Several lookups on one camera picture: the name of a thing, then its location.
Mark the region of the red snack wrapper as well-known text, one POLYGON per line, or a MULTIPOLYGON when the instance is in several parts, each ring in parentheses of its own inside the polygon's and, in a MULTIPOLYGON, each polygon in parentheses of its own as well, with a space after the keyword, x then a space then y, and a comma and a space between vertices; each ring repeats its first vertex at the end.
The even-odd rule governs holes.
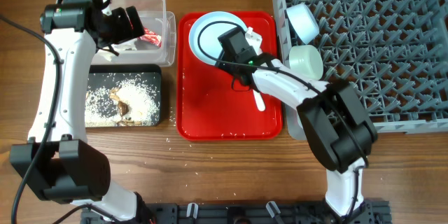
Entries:
POLYGON ((160 48, 162 46, 162 37, 161 35, 151 31, 147 28, 144 28, 144 35, 139 37, 139 40, 148 42, 154 46, 160 48))

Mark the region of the light blue plate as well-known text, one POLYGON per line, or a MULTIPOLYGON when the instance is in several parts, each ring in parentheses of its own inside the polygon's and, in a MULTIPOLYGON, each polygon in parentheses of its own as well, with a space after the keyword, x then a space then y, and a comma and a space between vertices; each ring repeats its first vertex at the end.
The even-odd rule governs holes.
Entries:
POLYGON ((238 24, 244 31, 246 24, 234 14, 224 11, 214 11, 199 17, 192 25, 189 33, 190 49, 197 59, 214 66, 216 58, 222 52, 218 37, 238 24))

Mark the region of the white plastic spoon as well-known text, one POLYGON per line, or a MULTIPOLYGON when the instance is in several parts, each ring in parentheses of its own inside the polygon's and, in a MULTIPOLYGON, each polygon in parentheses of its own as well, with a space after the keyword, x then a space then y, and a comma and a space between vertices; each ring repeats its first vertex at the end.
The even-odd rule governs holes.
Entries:
POLYGON ((257 109, 261 112, 265 111, 266 106, 265 106, 262 95, 259 92, 253 90, 253 96, 254 96, 255 105, 256 105, 257 109))

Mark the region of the light blue bowl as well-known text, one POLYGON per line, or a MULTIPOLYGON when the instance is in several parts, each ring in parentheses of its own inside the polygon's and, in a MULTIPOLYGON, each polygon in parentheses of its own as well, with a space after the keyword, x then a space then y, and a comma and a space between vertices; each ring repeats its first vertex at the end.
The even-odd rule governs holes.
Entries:
POLYGON ((287 8, 286 14, 293 30, 304 44, 309 44, 318 36, 318 23, 305 3, 287 8))

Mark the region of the mint green bowl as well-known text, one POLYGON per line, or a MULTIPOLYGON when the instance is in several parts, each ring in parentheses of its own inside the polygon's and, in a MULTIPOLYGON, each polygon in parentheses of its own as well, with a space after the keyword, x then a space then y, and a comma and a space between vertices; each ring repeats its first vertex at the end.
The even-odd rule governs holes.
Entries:
POLYGON ((296 45, 289 52, 290 69, 313 80, 323 76, 323 60, 317 48, 312 45, 296 45))

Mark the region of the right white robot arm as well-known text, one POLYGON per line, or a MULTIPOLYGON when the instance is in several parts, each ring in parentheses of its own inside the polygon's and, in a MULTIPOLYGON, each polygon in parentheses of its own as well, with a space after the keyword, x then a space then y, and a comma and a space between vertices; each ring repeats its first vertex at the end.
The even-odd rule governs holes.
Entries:
POLYGON ((352 221, 363 203, 362 171, 378 137, 354 87, 346 80, 327 83, 293 73, 273 55, 257 54, 240 27, 218 41, 218 68, 297 111, 309 147, 327 171, 326 204, 341 222, 352 221))

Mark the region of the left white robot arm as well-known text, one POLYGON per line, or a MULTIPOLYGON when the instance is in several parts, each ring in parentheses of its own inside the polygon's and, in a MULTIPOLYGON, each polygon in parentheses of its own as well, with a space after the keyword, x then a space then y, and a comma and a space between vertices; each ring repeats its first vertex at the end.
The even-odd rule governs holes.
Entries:
POLYGON ((87 140, 85 97, 95 54, 135 39, 144 27, 135 7, 106 13, 111 0, 57 0, 41 14, 45 45, 38 111, 27 142, 10 163, 42 201, 89 209, 113 223, 155 223, 142 197, 111 179, 108 158, 87 140))

